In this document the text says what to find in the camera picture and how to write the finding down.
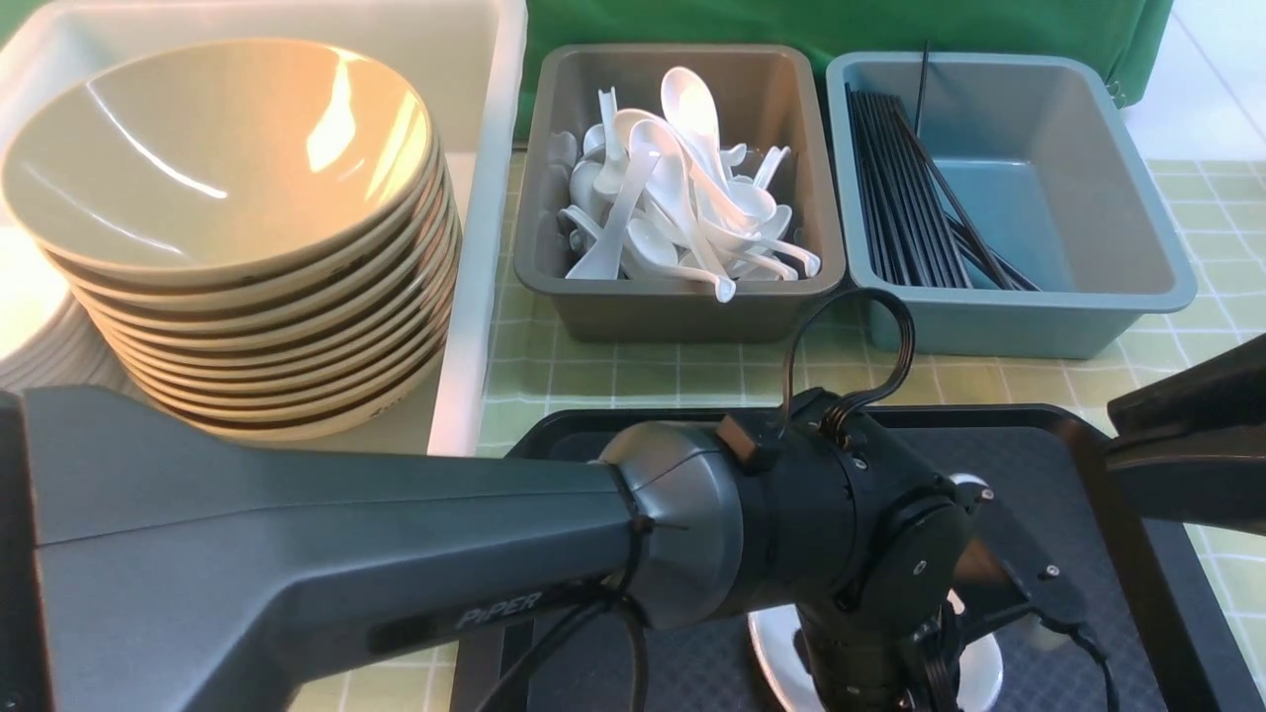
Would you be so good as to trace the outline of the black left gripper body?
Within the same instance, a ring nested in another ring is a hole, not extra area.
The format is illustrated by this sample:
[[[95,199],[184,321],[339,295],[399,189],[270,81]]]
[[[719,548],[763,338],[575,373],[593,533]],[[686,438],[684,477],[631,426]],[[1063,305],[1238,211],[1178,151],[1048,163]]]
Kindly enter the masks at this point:
[[[880,519],[858,576],[796,611],[828,711],[958,709],[963,649],[1027,618],[1094,647],[1082,590],[1039,563],[1017,517],[939,495]]]

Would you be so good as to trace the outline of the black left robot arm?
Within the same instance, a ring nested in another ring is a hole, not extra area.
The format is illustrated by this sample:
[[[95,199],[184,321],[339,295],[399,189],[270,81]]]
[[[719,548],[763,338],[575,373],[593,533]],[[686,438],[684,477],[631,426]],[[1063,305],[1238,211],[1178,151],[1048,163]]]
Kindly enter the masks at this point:
[[[589,462],[230,443],[92,386],[3,397],[3,668],[35,711],[281,711],[300,685],[568,608],[682,628],[793,604],[827,709],[955,709],[968,644],[1094,644],[984,481],[868,416],[648,419]]]

